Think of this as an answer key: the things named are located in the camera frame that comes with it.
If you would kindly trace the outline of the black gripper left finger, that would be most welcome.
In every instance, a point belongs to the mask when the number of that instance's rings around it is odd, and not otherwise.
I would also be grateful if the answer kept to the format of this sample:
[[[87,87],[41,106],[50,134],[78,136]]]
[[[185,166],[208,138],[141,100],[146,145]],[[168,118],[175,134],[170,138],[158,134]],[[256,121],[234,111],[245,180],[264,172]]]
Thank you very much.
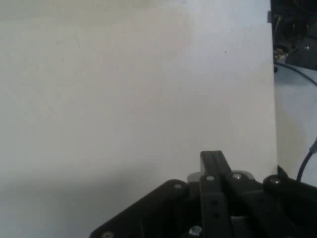
[[[168,180],[96,228],[92,238],[231,238],[222,151],[200,153],[197,181]]]

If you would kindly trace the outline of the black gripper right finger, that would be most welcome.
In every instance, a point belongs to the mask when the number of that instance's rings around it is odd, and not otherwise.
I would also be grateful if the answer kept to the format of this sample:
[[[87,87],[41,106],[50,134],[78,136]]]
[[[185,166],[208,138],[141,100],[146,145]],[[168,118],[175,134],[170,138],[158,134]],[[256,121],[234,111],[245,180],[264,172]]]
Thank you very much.
[[[212,237],[315,238],[317,188],[281,174],[258,182],[212,152]]]

